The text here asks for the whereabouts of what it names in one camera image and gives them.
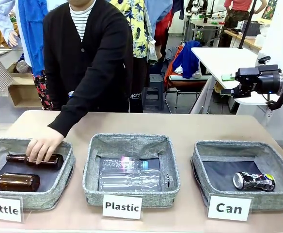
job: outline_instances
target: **glass bottle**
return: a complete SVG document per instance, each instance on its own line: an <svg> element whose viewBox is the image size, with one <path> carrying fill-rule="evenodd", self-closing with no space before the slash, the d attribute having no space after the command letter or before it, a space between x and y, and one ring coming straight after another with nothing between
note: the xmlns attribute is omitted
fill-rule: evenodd
<svg viewBox="0 0 283 233"><path fill-rule="evenodd" d="M36 192L40 177L33 174L3 173L0 174L0 190L13 192Z"/></svg>
<svg viewBox="0 0 283 233"><path fill-rule="evenodd" d="M100 169L122 169L123 171L129 171L132 169L148 169L148 162L126 156L121 157L121 159L101 158Z"/></svg>
<svg viewBox="0 0 283 233"><path fill-rule="evenodd" d="M100 171L99 191L104 192L161 192L173 188L173 179L160 170L134 170L130 173L119 169Z"/></svg>
<svg viewBox="0 0 283 233"><path fill-rule="evenodd" d="M60 170L64 163L64 158L60 154L51 155L49 161L47 162L45 162L44 159L45 157L43 157L40 164L36 164L36 160L30 162L29 157L25 154L8 154L6 157L7 162L26 163L29 166L36 166L37 168L48 168L54 170Z"/></svg>

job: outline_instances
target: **black cardigan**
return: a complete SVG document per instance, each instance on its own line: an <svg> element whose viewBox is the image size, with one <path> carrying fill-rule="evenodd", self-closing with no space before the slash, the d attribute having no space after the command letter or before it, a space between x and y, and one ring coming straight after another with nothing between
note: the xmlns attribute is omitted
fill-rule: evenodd
<svg viewBox="0 0 283 233"><path fill-rule="evenodd" d="M82 42L68 3L44 18L43 31L47 88L53 109L62 108L49 127L66 136L87 112L112 111L129 97L132 33L116 7L96 0Z"/></svg>

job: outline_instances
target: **label sign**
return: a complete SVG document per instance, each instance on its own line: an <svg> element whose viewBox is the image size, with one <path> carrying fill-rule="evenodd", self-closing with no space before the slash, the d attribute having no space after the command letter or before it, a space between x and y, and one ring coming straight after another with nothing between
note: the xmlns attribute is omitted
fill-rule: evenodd
<svg viewBox="0 0 283 233"><path fill-rule="evenodd" d="M211 196L208 217L247 221L251 202L251 199Z"/></svg>
<svg viewBox="0 0 283 233"><path fill-rule="evenodd" d="M142 198L104 195L103 216L140 219Z"/></svg>
<svg viewBox="0 0 283 233"><path fill-rule="evenodd" d="M22 222L21 200L0 198L0 219Z"/></svg>

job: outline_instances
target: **person's arm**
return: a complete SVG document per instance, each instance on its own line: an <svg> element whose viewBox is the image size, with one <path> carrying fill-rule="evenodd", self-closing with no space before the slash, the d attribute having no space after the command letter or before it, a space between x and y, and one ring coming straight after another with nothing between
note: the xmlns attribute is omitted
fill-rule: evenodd
<svg viewBox="0 0 283 233"><path fill-rule="evenodd" d="M45 154L44 161L50 159L69 130L89 112L110 84L116 68L123 62L127 46L132 46L127 44L130 31L122 13L114 14L105 20L107 22L101 24L104 26L104 32L92 67L87 68L72 98L62 107L56 119L29 143L26 154L30 161L37 158L38 164Z"/></svg>
<svg viewBox="0 0 283 233"><path fill-rule="evenodd" d="M261 0L261 6L258 10L255 10L254 13L258 14L260 13L265 7L267 6L267 0Z"/></svg>
<svg viewBox="0 0 283 233"><path fill-rule="evenodd" d="M227 10L228 13L230 13L230 6L232 4L232 0L225 0L223 6Z"/></svg>
<svg viewBox="0 0 283 233"><path fill-rule="evenodd" d="M53 104L52 110L61 110L61 107L66 104L67 98L63 96L65 93L64 85L60 77L59 63L52 51L50 42L51 31L49 30L49 18L43 20L44 34L44 64L45 75L47 77L47 89L50 100Z"/></svg>
<svg viewBox="0 0 283 233"><path fill-rule="evenodd" d="M12 22L10 21L9 13L13 9L15 0L0 0L0 31L8 45L16 46L17 41Z"/></svg>

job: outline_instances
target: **man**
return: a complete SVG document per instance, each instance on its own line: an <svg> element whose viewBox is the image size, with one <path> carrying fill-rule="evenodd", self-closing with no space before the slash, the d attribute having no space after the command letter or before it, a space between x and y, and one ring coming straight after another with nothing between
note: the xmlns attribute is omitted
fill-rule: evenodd
<svg viewBox="0 0 283 233"><path fill-rule="evenodd" d="M37 164L89 111L128 112L133 59L127 20L105 0L68 0L44 18L43 31L47 87L62 110L28 145Z"/></svg>
<svg viewBox="0 0 283 233"><path fill-rule="evenodd" d="M261 6L254 13L260 13L266 6L267 0L260 0ZM224 30L228 28L236 28L238 22L248 20L249 8L252 4L252 0L225 0L224 7L227 10L227 16L225 18L225 23L220 36L220 41L218 47L230 47L232 37L226 33Z"/></svg>

